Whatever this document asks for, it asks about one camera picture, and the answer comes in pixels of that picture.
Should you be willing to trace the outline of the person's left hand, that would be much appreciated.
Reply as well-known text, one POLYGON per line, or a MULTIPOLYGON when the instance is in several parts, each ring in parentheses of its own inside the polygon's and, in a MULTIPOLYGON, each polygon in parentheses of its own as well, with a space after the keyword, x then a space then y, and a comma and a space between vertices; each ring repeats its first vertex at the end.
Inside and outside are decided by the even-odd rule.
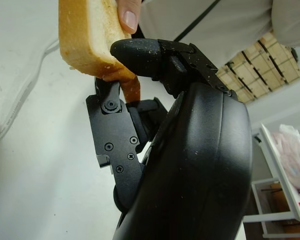
POLYGON ((122 28, 135 34, 139 24, 142 0, 117 0, 118 18, 122 28))

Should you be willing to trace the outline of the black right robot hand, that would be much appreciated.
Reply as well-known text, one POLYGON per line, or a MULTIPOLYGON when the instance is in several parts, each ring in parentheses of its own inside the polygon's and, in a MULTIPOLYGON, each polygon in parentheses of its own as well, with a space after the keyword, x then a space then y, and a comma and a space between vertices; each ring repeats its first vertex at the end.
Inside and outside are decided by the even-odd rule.
POLYGON ((124 103, 118 82, 96 79, 86 99, 98 164, 115 180, 113 238, 233 240, 251 190, 246 106, 193 44, 134 38, 110 52, 175 98, 170 110, 157 98, 124 103))

